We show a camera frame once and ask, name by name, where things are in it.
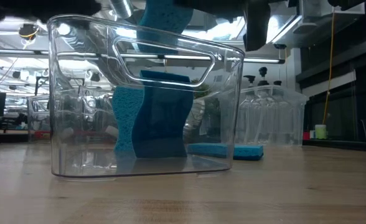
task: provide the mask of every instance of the sponge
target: sponge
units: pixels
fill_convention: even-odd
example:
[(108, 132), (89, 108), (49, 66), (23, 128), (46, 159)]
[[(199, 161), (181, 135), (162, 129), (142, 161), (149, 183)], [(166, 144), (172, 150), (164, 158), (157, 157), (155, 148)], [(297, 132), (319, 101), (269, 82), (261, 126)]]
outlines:
[[(226, 158), (227, 145), (222, 143), (195, 143), (187, 146), (187, 153)], [(263, 146), (234, 145), (234, 156), (236, 160), (258, 161), (263, 157)]]
[(132, 128), (143, 102), (142, 89), (117, 86), (114, 91), (112, 106), (118, 124), (118, 140), (115, 152), (134, 155), (132, 145)]
[[(163, 72), (141, 71), (148, 80), (190, 82), (190, 78)], [(193, 104), (189, 87), (144, 82), (144, 99), (132, 130), (137, 158), (186, 157), (183, 127)]]
[[(193, 9), (175, 6), (173, 0), (147, 0), (146, 9), (144, 10), (139, 25), (181, 34), (189, 24), (192, 15)], [(137, 32), (137, 38), (141, 40), (160, 42), (160, 37), (160, 35), (155, 35), (153, 32), (143, 30)], [(170, 43), (161, 42), (163, 42), (163, 44), (174, 45), (173, 41), (175, 40), (170, 41)], [(145, 53), (176, 53), (175, 50), (160, 49), (147, 45), (139, 45), (139, 49)]]

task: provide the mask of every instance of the pipe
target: pipe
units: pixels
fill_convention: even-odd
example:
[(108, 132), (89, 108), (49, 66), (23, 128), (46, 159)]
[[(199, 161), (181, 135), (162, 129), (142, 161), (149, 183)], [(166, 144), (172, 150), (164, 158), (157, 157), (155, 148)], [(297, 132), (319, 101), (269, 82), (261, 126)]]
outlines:
[[(79, 57), (98, 59), (94, 53), (80, 52), (61, 52), (58, 54), (63, 59), (78, 60)], [(100, 55), (102, 58), (107, 58), (107, 55)], [(28, 57), (28, 58), (48, 58), (49, 52), (46, 50), (16, 50), (16, 49), (0, 49), (0, 57)], [(182, 59), (182, 60), (209, 60), (208, 57), (191, 56), (191, 55), (157, 55), (157, 54), (121, 54), (123, 58), (161, 58), (161, 59)], [(270, 63), (284, 64), (285, 59), (278, 58), (244, 58), (244, 63)]]
[(110, 5), (119, 18), (127, 19), (133, 15), (133, 5), (130, 0), (110, 0)]

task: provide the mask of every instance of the clear plastic container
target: clear plastic container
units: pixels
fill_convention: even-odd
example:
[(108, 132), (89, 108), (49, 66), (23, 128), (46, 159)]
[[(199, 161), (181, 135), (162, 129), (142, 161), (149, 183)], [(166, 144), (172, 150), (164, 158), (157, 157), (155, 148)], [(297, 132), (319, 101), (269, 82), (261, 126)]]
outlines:
[(30, 142), (50, 142), (49, 95), (27, 97)]
[(241, 90), (237, 144), (301, 146), (308, 98), (278, 85)]
[(54, 17), (48, 28), (54, 175), (231, 168), (241, 50), (85, 16)]

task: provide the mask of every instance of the ceiling light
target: ceiling light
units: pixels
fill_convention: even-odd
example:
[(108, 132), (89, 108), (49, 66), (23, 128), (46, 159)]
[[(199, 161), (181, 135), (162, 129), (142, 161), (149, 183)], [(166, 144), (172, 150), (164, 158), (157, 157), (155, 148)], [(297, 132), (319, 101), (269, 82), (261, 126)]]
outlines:
[(35, 55), (33, 50), (10, 50), (0, 49), (0, 54), (24, 54), (24, 55)]
[(280, 63), (279, 59), (244, 58), (244, 62), (252, 63)]
[(67, 35), (71, 32), (71, 28), (65, 23), (62, 23), (60, 24), (59, 28), (57, 28), (57, 31), (59, 32), (60, 35)]
[(6, 93), (6, 95), (12, 95), (12, 96), (35, 96), (35, 94), (33, 94), (33, 93), (14, 93), (14, 92), (12, 92), (12, 93), (8, 92), (8, 93)]
[(121, 54), (123, 58), (158, 58), (158, 55), (153, 54)]
[(294, 21), (292, 21), (292, 23), (290, 23), (290, 25), (285, 27), (271, 42), (276, 43), (277, 41), (279, 41), (279, 39), (286, 35), (288, 31), (292, 29), (301, 19), (302, 16), (298, 16)]
[(210, 60), (208, 56), (165, 55), (165, 59)]

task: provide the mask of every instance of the wooden table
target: wooden table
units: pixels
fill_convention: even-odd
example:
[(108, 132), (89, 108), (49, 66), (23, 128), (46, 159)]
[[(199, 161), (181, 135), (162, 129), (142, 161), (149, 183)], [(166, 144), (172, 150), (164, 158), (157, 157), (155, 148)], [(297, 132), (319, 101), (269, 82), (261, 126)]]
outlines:
[(366, 152), (268, 148), (223, 174), (68, 182), (49, 145), (5, 144), (0, 223), (366, 223)]

